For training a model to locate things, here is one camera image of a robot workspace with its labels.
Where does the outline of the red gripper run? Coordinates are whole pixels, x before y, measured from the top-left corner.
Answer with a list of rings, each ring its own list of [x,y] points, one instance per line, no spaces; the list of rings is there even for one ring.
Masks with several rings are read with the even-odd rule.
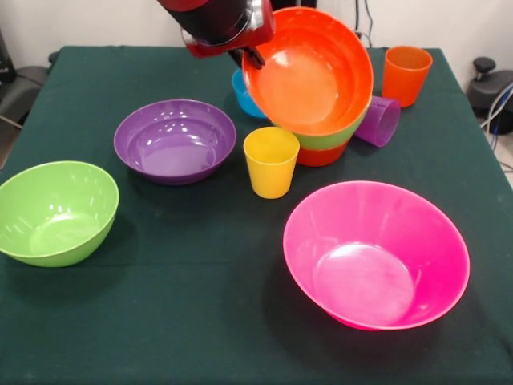
[[[261,70],[265,59],[257,50],[275,31],[270,1],[182,1],[180,31],[185,46],[197,58],[228,53],[238,67],[244,54]]]

